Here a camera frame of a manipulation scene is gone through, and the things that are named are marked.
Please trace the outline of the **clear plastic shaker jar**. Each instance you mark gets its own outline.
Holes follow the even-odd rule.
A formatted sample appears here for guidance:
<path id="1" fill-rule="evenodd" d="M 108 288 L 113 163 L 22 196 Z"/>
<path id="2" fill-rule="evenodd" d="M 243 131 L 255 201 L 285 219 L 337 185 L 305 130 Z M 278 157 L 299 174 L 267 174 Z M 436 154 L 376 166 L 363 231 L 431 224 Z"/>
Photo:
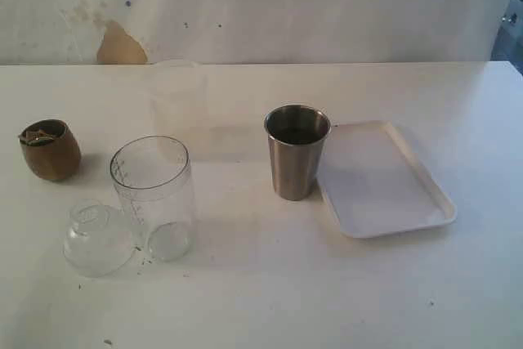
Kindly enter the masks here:
<path id="1" fill-rule="evenodd" d="M 143 136 L 117 150 L 110 175 L 139 247 L 170 262 L 187 253 L 196 208 L 189 151 L 170 136 Z"/>

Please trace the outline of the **clear dome shaker lid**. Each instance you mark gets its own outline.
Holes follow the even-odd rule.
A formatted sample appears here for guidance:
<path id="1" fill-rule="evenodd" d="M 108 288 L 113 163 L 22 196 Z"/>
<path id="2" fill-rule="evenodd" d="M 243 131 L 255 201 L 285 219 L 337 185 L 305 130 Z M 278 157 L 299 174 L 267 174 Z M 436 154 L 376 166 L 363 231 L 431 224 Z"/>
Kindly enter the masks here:
<path id="1" fill-rule="evenodd" d="M 80 275 L 109 275 L 124 266 L 134 250 L 132 230 L 120 210 L 96 199 L 81 200 L 70 209 L 63 254 Z"/>

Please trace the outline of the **translucent frosted plastic cup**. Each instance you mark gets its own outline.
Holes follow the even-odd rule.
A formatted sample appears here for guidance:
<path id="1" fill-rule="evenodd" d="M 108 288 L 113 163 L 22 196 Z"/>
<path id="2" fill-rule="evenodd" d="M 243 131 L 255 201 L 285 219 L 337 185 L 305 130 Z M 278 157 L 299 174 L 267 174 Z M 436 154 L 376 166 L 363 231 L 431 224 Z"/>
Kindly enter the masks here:
<path id="1" fill-rule="evenodd" d="M 147 68 L 146 93 L 154 132 L 183 142 L 194 161 L 208 159 L 208 76 L 188 60 L 166 60 Z"/>

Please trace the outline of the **coins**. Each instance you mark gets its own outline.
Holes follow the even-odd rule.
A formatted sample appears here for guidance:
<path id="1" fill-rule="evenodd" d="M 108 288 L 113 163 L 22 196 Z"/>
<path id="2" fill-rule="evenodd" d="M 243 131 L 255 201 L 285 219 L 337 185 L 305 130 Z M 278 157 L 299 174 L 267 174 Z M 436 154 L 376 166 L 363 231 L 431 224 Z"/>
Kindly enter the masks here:
<path id="1" fill-rule="evenodd" d="M 65 134 L 66 124 L 58 119 L 44 119 L 29 125 L 19 136 L 19 142 L 27 146 L 50 144 Z"/>

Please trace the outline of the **stainless steel tumbler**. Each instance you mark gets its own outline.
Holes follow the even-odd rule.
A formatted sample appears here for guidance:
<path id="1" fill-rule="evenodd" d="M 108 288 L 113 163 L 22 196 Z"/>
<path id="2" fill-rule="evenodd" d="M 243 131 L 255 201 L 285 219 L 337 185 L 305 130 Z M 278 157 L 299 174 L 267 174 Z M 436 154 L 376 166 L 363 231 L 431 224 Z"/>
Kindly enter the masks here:
<path id="1" fill-rule="evenodd" d="M 331 131 L 328 117 L 307 105 L 284 105 L 267 114 L 264 128 L 275 193 L 286 200 L 305 199 Z"/>

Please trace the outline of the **white rectangular tray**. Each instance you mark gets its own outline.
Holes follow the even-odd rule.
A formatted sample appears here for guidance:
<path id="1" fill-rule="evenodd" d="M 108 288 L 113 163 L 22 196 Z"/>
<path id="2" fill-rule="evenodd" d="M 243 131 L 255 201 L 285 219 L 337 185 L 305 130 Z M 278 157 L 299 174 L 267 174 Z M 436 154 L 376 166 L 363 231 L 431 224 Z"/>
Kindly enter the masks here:
<path id="1" fill-rule="evenodd" d="M 453 201 L 389 122 L 333 126 L 317 180 L 340 231 L 351 238 L 447 226 L 457 216 Z"/>

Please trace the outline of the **brown wooden cup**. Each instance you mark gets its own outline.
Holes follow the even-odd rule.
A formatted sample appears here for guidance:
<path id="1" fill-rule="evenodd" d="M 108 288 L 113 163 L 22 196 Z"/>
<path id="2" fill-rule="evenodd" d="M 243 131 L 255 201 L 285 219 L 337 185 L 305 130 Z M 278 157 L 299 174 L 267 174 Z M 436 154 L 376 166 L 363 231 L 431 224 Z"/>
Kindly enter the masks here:
<path id="1" fill-rule="evenodd" d="M 27 146 L 20 143 L 29 169 L 43 180 L 63 181 L 73 176 L 79 169 L 81 151 L 74 134 L 67 123 L 65 124 L 67 127 L 65 134 L 50 144 Z"/>

